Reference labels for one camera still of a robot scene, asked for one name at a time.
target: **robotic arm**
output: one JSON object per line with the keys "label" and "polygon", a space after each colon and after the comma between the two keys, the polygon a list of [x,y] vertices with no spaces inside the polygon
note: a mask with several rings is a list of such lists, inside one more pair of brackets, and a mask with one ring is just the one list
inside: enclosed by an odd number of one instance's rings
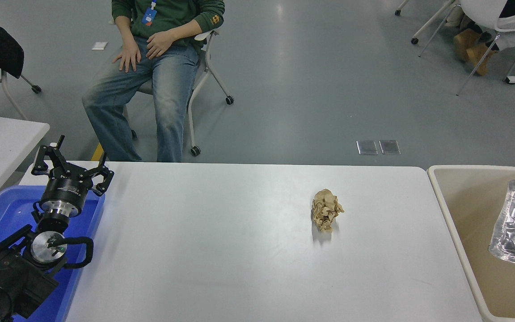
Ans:
{"label": "robotic arm", "polygon": [[[35,157],[31,173],[49,177],[41,200],[33,204],[35,231],[25,225],[0,242],[0,322],[11,322],[15,314],[31,316],[59,284],[53,279],[58,271],[78,269],[92,260],[92,239],[66,238],[63,233],[70,218],[80,214],[87,192],[104,194],[114,173],[105,166],[106,155],[89,170],[65,161],[59,152],[64,138],[61,135],[56,147],[42,145]],[[50,171],[44,157],[53,163]],[[103,181],[94,185],[92,179],[97,176]],[[68,245],[79,244],[86,246],[85,259],[67,263]]]}

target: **jeans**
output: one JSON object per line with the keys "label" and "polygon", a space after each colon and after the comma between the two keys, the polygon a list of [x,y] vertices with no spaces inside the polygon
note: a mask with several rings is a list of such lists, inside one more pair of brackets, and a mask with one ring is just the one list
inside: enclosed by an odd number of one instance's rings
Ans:
{"label": "jeans", "polygon": [[184,117],[196,77],[198,53],[192,47],[170,47],[162,56],[146,57],[147,40],[135,37],[141,53],[136,72],[119,71],[120,60],[104,65],[82,98],[94,132],[111,161],[142,161],[132,142],[131,127],[123,116],[139,87],[152,79],[157,127],[157,161],[180,162],[184,141]]}

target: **green sweatshirt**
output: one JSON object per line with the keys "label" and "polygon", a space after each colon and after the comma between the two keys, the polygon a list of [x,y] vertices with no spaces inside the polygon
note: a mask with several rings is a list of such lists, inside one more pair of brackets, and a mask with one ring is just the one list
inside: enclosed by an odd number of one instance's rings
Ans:
{"label": "green sweatshirt", "polygon": [[[156,0],[156,16],[147,26],[142,23],[144,13],[150,8],[151,0],[112,0],[113,18],[125,16],[132,20],[131,32],[136,37],[148,38],[159,32],[187,24],[193,19],[198,22],[202,32],[222,25],[224,19],[223,0]],[[194,37],[179,39],[174,45],[194,45],[199,52],[203,43]]]}

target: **gray floor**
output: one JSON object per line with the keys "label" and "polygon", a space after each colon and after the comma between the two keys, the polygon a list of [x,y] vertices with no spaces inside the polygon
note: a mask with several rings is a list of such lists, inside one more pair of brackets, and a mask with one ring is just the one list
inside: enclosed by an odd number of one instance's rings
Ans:
{"label": "gray floor", "polygon": [[[490,73],[455,96],[470,69],[452,53],[456,29],[444,29],[421,58],[433,30],[413,33],[441,0],[228,1],[213,60],[235,97],[225,104],[209,81],[194,102],[196,163],[299,165],[513,165],[515,85],[501,81],[515,57],[502,51]],[[31,120],[46,122],[46,142],[65,134],[67,159],[88,160],[98,140],[80,96],[121,44],[109,25],[110,1],[0,1],[0,25],[25,49],[23,73],[36,95],[11,79]],[[108,41],[105,51],[92,51]],[[129,104],[137,147],[155,159],[152,98]],[[18,118],[0,88],[0,116]],[[402,155],[359,155],[356,140],[398,140]]]}

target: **id badge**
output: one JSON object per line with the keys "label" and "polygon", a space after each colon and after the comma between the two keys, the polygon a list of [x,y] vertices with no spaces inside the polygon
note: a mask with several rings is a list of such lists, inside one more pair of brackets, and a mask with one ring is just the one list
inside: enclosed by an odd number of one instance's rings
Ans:
{"label": "id badge", "polygon": [[150,26],[154,17],[156,16],[156,10],[152,8],[147,8],[147,12],[144,13],[143,24]]}

